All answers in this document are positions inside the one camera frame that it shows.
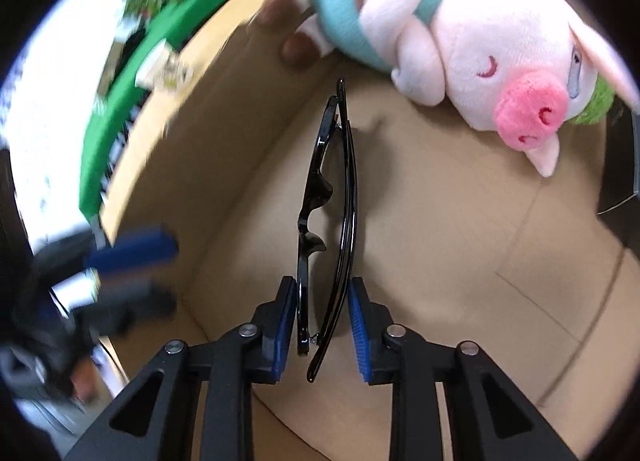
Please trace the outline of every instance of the pivot bolt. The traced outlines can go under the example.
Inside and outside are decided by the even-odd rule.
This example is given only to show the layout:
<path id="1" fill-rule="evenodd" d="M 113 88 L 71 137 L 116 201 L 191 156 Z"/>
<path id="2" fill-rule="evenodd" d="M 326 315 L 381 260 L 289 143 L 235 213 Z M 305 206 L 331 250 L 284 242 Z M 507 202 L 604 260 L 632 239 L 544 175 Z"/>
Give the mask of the pivot bolt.
<path id="1" fill-rule="evenodd" d="M 386 328 L 386 334 L 391 336 L 392 338 L 402 338 L 406 335 L 406 328 L 401 326 L 400 324 L 391 324 L 388 328 Z"/>
<path id="2" fill-rule="evenodd" d="M 242 324 L 238 332 L 240 333 L 240 336 L 250 338 L 255 336 L 255 333 L 258 332 L 258 326 L 255 324 Z"/>
<path id="3" fill-rule="evenodd" d="M 460 344 L 460 350 L 464 355 L 475 356 L 480 351 L 480 348 L 478 344 L 476 344 L 475 342 L 471 342 L 470 340 L 467 340 L 466 342 L 462 342 Z"/>
<path id="4" fill-rule="evenodd" d="M 182 340 L 170 340 L 164 346 L 164 350 L 168 352 L 170 355 L 179 353 L 183 349 L 184 349 L 184 342 Z"/>

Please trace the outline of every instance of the blue gripper pad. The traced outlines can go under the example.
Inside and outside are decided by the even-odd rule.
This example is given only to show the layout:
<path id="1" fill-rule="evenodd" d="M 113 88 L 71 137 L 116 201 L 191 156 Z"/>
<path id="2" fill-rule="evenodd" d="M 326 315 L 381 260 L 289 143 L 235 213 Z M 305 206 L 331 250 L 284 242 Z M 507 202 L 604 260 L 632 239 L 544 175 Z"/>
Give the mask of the blue gripper pad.
<path id="1" fill-rule="evenodd" d="M 353 346 L 356 349 L 358 360 L 358 370 L 366 383 L 371 381 L 371 354 L 369 350 L 369 335 L 365 326 L 362 307 L 358 299 L 358 293 L 353 281 L 349 283 L 349 317 L 351 319 L 351 334 L 353 335 Z"/>
<path id="2" fill-rule="evenodd" d="M 158 227 L 119 237 L 113 247 L 105 247 L 89 254 L 84 266 L 108 275 L 166 263 L 177 253 L 178 244 L 174 236 Z"/>
<path id="3" fill-rule="evenodd" d="M 260 304 L 251 320 L 262 329 L 262 357 L 270 366 L 270 383 L 280 381 L 287 365 L 297 286 L 293 277 L 283 277 L 275 300 Z"/>
<path id="4" fill-rule="evenodd" d="M 289 287 L 287 288 L 287 295 L 280 315 L 280 322 L 278 323 L 278 331 L 274 344 L 275 356 L 271 372 L 276 380 L 280 380 L 284 368 L 287 365 L 289 342 L 291 340 L 293 320 L 296 314 L 296 288 L 298 285 L 293 278 L 291 280 L 292 282 L 289 283 Z"/>
<path id="5" fill-rule="evenodd" d="M 383 342 L 386 327 L 394 322 L 391 314 L 386 306 L 369 301 L 360 277 L 350 280 L 348 295 L 353 345 L 362 378 L 370 385 L 390 383 L 398 362 Z"/>

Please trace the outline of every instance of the eyeglass nose bridge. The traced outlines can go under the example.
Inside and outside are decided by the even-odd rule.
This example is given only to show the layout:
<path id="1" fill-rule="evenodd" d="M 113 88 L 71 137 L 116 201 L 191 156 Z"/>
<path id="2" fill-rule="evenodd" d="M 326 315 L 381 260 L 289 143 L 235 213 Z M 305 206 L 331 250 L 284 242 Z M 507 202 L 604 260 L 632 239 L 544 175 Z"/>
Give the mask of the eyeglass nose bridge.
<path id="1" fill-rule="evenodd" d="M 305 256 L 309 257 L 312 253 L 316 253 L 316 251 L 325 251 L 326 245 L 318 235 L 306 231 L 300 234 L 300 250 Z"/>

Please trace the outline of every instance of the black eyeglasses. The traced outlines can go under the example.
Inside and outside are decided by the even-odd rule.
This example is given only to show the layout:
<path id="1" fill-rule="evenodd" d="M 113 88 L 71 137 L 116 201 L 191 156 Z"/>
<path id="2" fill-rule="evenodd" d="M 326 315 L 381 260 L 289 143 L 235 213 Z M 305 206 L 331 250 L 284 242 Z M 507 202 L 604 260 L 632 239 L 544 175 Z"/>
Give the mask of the black eyeglasses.
<path id="1" fill-rule="evenodd" d="M 316 251 L 326 250 L 320 237 L 308 229 L 309 215 L 316 208 L 326 205 L 331 199 L 334 188 L 322 176 L 321 168 L 326 149 L 334 134 L 342 133 L 342 147 L 344 150 L 344 217 L 340 232 L 340 253 L 335 266 L 334 281 L 329 297 L 324 319 L 314 342 L 318 349 L 314 354 L 306 379 L 313 382 L 318 375 L 320 364 L 329 346 L 335 327 L 338 323 L 340 311 L 347 294 L 347 285 L 351 278 L 353 267 L 353 253 L 356 242 L 356 226 L 358 219 L 358 181 L 356 176 L 356 160 L 353 150 L 353 136 L 351 125 L 347 118 L 347 99 L 344 80 L 338 80 L 337 94 L 332 95 L 326 104 L 324 115 L 320 123 L 320 130 L 316 138 L 316 145 L 311 157 L 309 172 L 306 176 L 305 195 L 302 209 L 298 216 L 298 354 L 306 356 L 309 352 L 309 256 Z"/>

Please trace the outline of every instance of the black object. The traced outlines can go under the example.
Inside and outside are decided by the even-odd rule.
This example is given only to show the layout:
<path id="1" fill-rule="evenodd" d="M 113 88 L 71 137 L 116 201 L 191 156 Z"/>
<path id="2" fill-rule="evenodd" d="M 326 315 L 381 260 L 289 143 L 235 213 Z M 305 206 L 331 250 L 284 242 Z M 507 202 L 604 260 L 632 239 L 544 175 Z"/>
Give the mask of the black object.
<path id="1" fill-rule="evenodd" d="M 329 142 L 338 129 L 337 118 L 339 112 L 344 154 L 344 215 L 334 281 L 320 331 L 315 337 L 318 349 L 309 364 L 306 374 L 309 382 L 313 382 L 318 375 L 322 359 L 324 359 L 329 342 L 334 334 L 340 311 L 344 305 L 347 284 L 353 267 L 353 251 L 358 218 L 358 180 L 353 136 L 347 117 L 347 100 L 343 79 L 338 80 L 336 89 L 336 95 L 329 98 L 324 115 L 322 115 L 316 145 L 306 177 L 302 208 L 298 216 L 298 354 L 305 356 L 309 352 L 310 341 L 308 323 L 309 256 L 316 251 L 326 250 L 322 239 L 309 231 L 308 218 L 313 210 L 326 205 L 334 192 L 333 187 L 322 176 L 321 167 Z"/>
<path id="2" fill-rule="evenodd" d="M 598 217 L 640 258 L 640 120 L 616 97 L 607 114 L 607 147 Z"/>
<path id="3" fill-rule="evenodd" d="M 200 386 L 209 381 L 201 461 L 254 458 L 251 384 L 280 380 L 296 311 L 296 282 L 284 277 L 276 299 L 251 323 L 188 347 L 172 340 L 100 414 L 66 461 L 188 460 Z"/>
<path id="4" fill-rule="evenodd" d="M 27 422 L 0 378 L 0 444 L 11 461 L 60 461 L 49 434 Z"/>
<path id="5" fill-rule="evenodd" d="M 138 46 L 142 43 L 146 36 L 146 27 L 144 23 L 141 23 L 137 30 L 135 30 L 129 37 L 127 41 L 124 43 L 122 51 L 120 53 L 120 57 L 118 58 L 118 62 L 116 63 L 115 69 L 113 70 L 113 78 L 111 79 L 111 83 L 109 84 L 108 92 L 111 92 L 114 83 L 122 73 L 125 65 L 129 62 L 129 59 L 135 53 Z"/>
<path id="6" fill-rule="evenodd" d="M 535 406 L 478 345 L 428 343 L 349 284 L 358 363 L 370 385 L 392 383 L 390 461 L 442 461 L 436 382 L 446 391 L 456 461 L 577 461 Z M 296 311 L 296 281 L 251 323 L 219 340 L 168 342 L 78 440 L 66 461 L 187 460 L 196 403 L 209 381 L 200 461 L 252 461 L 251 384 L 276 383 Z"/>
<path id="7" fill-rule="evenodd" d="M 12 335 L 11 311 L 29 275 L 33 253 L 15 203 L 8 148 L 0 149 L 0 342 Z"/>
<path id="8" fill-rule="evenodd" d="M 85 269 L 86 258 L 95 253 L 95 235 L 91 228 L 47 243 L 33 257 L 31 269 L 38 285 L 47 290 Z"/>
<path id="9" fill-rule="evenodd" d="M 44 317 L 43 309 L 48 310 Z M 72 309 L 68 318 L 50 298 L 41 297 L 37 307 L 15 308 L 14 339 L 0 345 L 0 377 L 14 397 L 69 398 L 76 364 L 101 336 L 122 335 L 141 320 L 167 317 L 174 310 L 174 295 L 151 281 L 103 293 L 97 302 Z"/>
<path id="10" fill-rule="evenodd" d="M 577 461 L 535 406 L 474 342 L 451 348 L 395 324 L 362 279 L 349 288 L 358 365 L 370 385 L 393 384 L 390 461 L 442 461 L 441 381 L 456 461 Z"/>

